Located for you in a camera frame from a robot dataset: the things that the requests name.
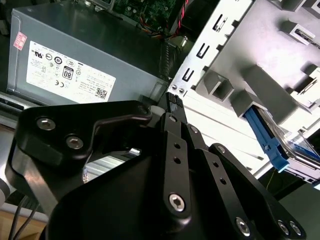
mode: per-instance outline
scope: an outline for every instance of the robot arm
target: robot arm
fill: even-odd
[[[137,101],[21,114],[6,176],[49,216],[46,239],[306,239],[226,147],[206,146],[181,99],[163,101],[155,127]],[[84,184],[86,163],[132,148],[140,155]]]

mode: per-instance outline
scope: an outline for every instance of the red sticker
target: red sticker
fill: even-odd
[[[27,41],[27,36],[21,32],[18,32],[18,35],[15,38],[13,46],[15,46],[19,50],[22,50],[26,41]]]

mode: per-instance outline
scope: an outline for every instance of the circuit board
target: circuit board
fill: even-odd
[[[137,23],[142,16],[152,29],[164,28],[168,24],[176,0],[115,0],[113,11]]]

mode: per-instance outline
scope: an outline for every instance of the power supply label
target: power supply label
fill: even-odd
[[[26,82],[87,104],[107,102],[116,78],[30,41]]]

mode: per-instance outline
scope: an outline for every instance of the power supply unit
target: power supply unit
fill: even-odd
[[[45,105],[157,101],[177,48],[84,4],[12,11],[9,93]]]

